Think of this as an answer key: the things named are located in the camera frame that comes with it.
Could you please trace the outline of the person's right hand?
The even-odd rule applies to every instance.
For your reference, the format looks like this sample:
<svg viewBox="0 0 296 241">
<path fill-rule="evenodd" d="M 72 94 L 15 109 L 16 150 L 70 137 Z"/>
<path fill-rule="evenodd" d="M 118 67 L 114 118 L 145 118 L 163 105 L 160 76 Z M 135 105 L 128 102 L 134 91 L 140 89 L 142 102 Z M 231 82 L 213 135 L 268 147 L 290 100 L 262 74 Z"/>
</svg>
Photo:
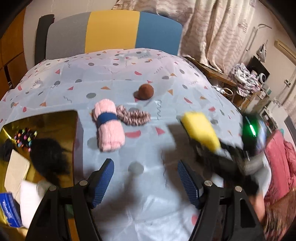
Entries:
<svg viewBox="0 0 296 241">
<path fill-rule="evenodd" d="M 258 220 L 262 222 L 265 217 L 265 204 L 262 191 L 259 191 L 256 195 L 248 197 L 253 209 L 258 217 Z"/>
</svg>

